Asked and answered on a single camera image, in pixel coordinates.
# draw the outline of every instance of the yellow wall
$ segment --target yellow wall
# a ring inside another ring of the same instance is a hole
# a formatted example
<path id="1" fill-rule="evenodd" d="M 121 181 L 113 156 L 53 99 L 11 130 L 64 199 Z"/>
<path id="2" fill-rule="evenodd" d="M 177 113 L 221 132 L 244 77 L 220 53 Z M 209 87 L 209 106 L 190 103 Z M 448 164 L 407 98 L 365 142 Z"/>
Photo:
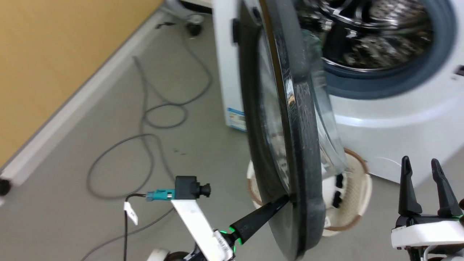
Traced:
<path id="1" fill-rule="evenodd" d="M 0 166 L 161 2 L 0 1 Z"/>

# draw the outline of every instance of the white washing machine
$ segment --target white washing machine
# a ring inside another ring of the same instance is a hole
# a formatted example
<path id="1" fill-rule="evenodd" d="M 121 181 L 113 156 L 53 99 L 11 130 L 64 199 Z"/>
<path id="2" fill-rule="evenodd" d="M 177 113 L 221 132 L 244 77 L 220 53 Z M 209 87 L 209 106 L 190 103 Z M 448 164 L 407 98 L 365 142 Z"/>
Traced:
<path id="1" fill-rule="evenodd" d="M 266 1 L 245 0 L 257 13 Z M 281 1 L 321 38 L 343 146 L 372 174 L 399 183 L 408 155 L 417 185 L 431 174 L 432 158 L 446 162 L 463 146 L 463 0 Z M 232 26 L 238 1 L 216 0 L 213 15 L 226 123 L 245 130 Z"/>

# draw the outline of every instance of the white baseboard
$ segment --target white baseboard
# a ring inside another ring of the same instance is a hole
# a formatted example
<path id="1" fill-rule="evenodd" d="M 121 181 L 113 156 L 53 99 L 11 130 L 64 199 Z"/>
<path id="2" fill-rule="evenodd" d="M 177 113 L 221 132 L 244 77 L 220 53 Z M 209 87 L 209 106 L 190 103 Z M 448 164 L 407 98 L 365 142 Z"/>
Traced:
<path id="1" fill-rule="evenodd" d="M 158 10 L 109 58 L 76 94 L 40 129 L 23 149 L 5 166 L 1 178 L 21 185 L 43 162 L 58 143 L 111 89 L 120 75 L 132 65 L 157 36 L 156 25 L 172 17 Z"/>
<path id="2" fill-rule="evenodd" d="M 182 0 L 182 1 L 189 2 L 189 3 L 196 4 L 196 5 L 203 6 L 203 7 L 212 8 L 213 1 L 221 1 L 221 0 Z"/>

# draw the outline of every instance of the black cable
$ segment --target black cable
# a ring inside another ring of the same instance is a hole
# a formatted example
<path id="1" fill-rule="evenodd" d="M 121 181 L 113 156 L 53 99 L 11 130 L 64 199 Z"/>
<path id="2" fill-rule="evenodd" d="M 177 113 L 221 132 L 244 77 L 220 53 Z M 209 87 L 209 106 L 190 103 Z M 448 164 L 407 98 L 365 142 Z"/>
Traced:
<path id="1" fill-rule="evenodd" d="M 87 178 L 86 178 L 86 188 L 87 188 L 87 191 L 92 195 L 94 196 L 95 198 L 98 198 L 98 199 L 102 199 L 102 200 L 116 200 L 116 199 L 122 199 L 122 198 L 125 198 L 125 197 L 128 197 L 129 195 L 131 194 L 135 194 L 136 192 L 138 192 L 139 190 L 141 190 L 146 184 L 147 182 L 149 181 L 149 179 L 151 178 L 151 176 L 153 175 L 153 170 L 155 168 L 155 156 L 152 152 L 152 150 L 150 149 L 149 145 L 148 145 L 148 142 L 146 140 L 146 137 L 152 137 L 156 140 L 156 143 L 158 145 L 158 148 L 159 148 L 159 152 L 160 152 L 160 157 L 161 157 L 161 162 L 163 163 L 163 166 L 166 170 L 166 172 L 168 173 L 168 176 L 170 177 L 170 179 L 174 182 L 175 180 L 175 177 L 174 177 L 174 174 L 172 173 L 167 161 L 166 161 L 166 157 L 165 157 L 165 153 L 163 151 L 163 146 L 162 146 L 162 143 L 161 143 L 161 139 L 159 138 L 159 136 L 157 136 L 156 134 L 153 134 L 153 133 L 146 133 L 144 131 L 144 125 L 147 124 L 148 126 L 150 127 L 153 127 L 155 129 L 170 129 L 170 128 L 174 128 L 174 127 L 178 127 L 180 126 L 181 124 L 183 124 L 187 118 L 188 118 L 188 110 L 185 108 L 185 105 L 201 98 L 210 88 L 211 88 L 211 85 L 213 83 L 213 76 L 211 75 L 211 72 L 209 71 L 208 67 L 198 58 L 198 56 L 193 53 L 193 51 L 190 49 L 190 47 L 187 45 L 186 43 L 186 37 L 184 35 L 184 33 L 182 33 L 181 31 L 181 38 L 182 38 L 182 44 L 185 48 L 185 50 L 192 56 L 192 58 L 201 66 L 201 68 L 203 69 L 204 73 L 206 74 L 207 76 L 207 79 L 208 79 L 208 82 L 205 86 L 205 88 L 198 94 L 196 95 L 195 97 L 193 97 L 192 99 L 186 101 L 186 102 L 183 102 L 183 103 L 175 103 L 175 102 L 172 102 L 172 101 L 169 101 L 167 98 L 165 98 L 163 95 L 161 95 L 161 93 L 157 90 L 157 88 L 155 87 L 155 85 L 153 85 L 149 80 L 148 78 L 146 77 L 146 74 L 145 74 L 145 71 L 143 70 L 143 66 L 142 64 L 140 63 L 139 59 L 134 56 L 133 59 L 134 59 L 134 64 L 135 66 L 137 67 L 137 70 L 139 71 L 140 73 L 140 76 L 141 76 L 141 80 L 142 80 L 142 90 L 143 90 L 143 102 L 142 102 L 142 117 L 139 121 L 139 134 L 137 135 L 134 135 L 134 136 L 131 136 L 131 137 L 128 137 L 124 140 L 121 140 L 119 142 L 117 142 L 116 144 L 112 145 L 110 148 L 108 148 L 106 151 L 104 151 L 100 156 L 97 157 L 97 159 L 92 163 L 89 171 L 87 172 Z M 162 104 L 159 104 L 159 105 L 156 105 L 156 106 L 153 106 L 153 107 L 150 107 L 148 108 L 148 90 L 152 90 L 162 101 L 163 103 Z M 162 126 L 162 125 L 157 125 L 157 124 L 154 124 L 152 122 L 149 121 L 148 119 L 148 114 L 153 112 L 154 110 L 160 108 L 160 107 L 163 107 L 163 106 L 176 106 L 176 107 L 179 107 L 181 108 L 181 110 L 184 111 L 184 117 L 183 119 L 176 123 L 176 124 L 173 124 L 173 125 L 169 125 L 169 126 Z M 148 155 L 148 158 L 150 160 L 150 168 L 149 168 L 149 171 L 148 171 L 148 174 L 147 174 L 147 177 L 145 178 L 145 180 L 142 182 L 142 184 L 136 188 L 135 190 L 133 190 L 132 192 L 129 192 L 127 194 L 123 194 L 123 195 L 103 195 L 103 194 L 100 194 L 98 192 L 96 192 L 93 187 L 92 187 L 92 184 L 91 184 L 91 179 L 92 179 L 92 176 L 94 174 L 94 171 L 95 171 L 95 168 L 96 166 L 99 164 L 100 160 L 105 157 L 105 155 L 107 155 L 110 151 L 112 151 L 113 149 L 115 149 L 116 147 L 118 147 L 119 145 L 121 145 L 122 143 L 125 143 L 127 141 L 130 141 L 130 140 L 133 140 L 133 139 L 137 139 L 137 138 L 140 138 L 142 140 L 142 146 L 145 150 L 145 152 L 147 153 Z M 156 224 L 157 222 L 159 222 L 161 219 L 163 219 L 164 217 L 166 217 L 169 213 L 171 213 L 172 211 L 174 210 L 174 208 L 171 208 L 168 212 L 164 213 L 161 217 L 159 217 L 158 219 L 156 219 L 155 221 L 151 222 L 150 224 L 146 225 L 145 227 L 143 228 L 140 228 L 140 229 L 137 229 L 133 232 L 130 232 L 130 233 L 127 233 L 127 215 L 124 215 L 125 216 L 125 231 L 124 231 L 124 235 L 122 236 L 119 236 L 119 237 L 116 237 L 116 238 L 113 238 L 111 240 L 108 240 L 98 246 L 96 246 L 95 248 L 93 248 L 91 251 L 89 251 L 82 259 L 81 261 L 85 261 L 93 252 L 99 250 L 100 248 L 116 241 L 116 240 L 119 240 L 121 238 L 126 238 L 125 240 L 125 249 L 127 247 L 127 237 L 129 235 L 133 235 L 135 233 L 138 233 L 146 228 L 149 228 L 151 227 L 152 225 Z"/>
<path id="2" fill-rule="evenodd" d="M 129 199 L 132 198 L 133 196 L 146 197 L 145 194 L 134 193 L 126 197 L 126 202 L 129 202 Z M 127 230 L 128 230 L 127 211 L 124 210 L 124 255 L 123 255 L 124 261 L 127 261 L 127 237 L 128 237 Z"/>

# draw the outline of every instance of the floor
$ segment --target floor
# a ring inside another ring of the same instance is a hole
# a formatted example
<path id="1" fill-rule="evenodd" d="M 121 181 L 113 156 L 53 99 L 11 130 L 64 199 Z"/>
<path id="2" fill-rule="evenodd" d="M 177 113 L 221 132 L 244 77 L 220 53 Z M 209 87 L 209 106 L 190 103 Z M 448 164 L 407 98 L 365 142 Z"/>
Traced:
<path id="1" fill-rule="evenodd" d="M 148 78 L 174 101 L 198 93 L 206 76 L 181 45 L 179 28 L 167 27 L 141 56 Z M 225 127 L 211 20 L 204 32 L 187 40 L 206 63 L 213 85 L 205 96 L 189 104 L 188 120 L 169 130 L 150 130 L 160 136 L 168 164 L 175 175 L 198 176 L 210 183 L 213 194 L 199 200 L 213 227 L 225 229 L 253 210 L 246 191 L 245 171 L 250 155 L 245 133 Z M 153 94 L 149 103 L 160 103 Z M 108 94 L 75 127 L 40 165 L 36 173 L 6 198 L 0 209 L 0 255 L 2 261 L 79 261 L 96 245 L 123 232 L 122 200 L 92 197 L 85 186 L 86 175 L 98 155 L 115 142 L 137 133 L 141 115 L 141 80 L 135 67 L 123 75 Z M 150 115 L 161 124 L 177 122 L 178 108 L 165 107 Z M 153 177 L 142 191 L 172 188 L 154 141 Z M 460 166 L 464 152 L 444 165 L 454 184 L 464 184 Z M 104 158 L 92 179 L 93 187 L 106 195 L 128 193 L 142 183 L 148 157 L 140 141 L 123 144 Z M 457 191 L 459 198 L 464 191 Z M 435 185 L 430 179 L 417 189 L 425 212 L 438 209 Z M 390 229 L 397 214 L 398 185 L 374 178 L 374 195 L 361 223 L 333 238 L 324 238 L 304 260 L 390 261 L 408 260 L 407 253 L 392 249 Z M 132 206 L 144 226 L 168 211 L 168 202 L 145 202 L 134 198 Z M 128 260 L 144 261 L 154 248 L 190 251 L 193 240 L 176 214 L 130 237 Z M 238 260 L 283 260 L 266 225 L 237 249 Z M 96 252 L 87 261 L 122 259 L 122 240 Z"/>

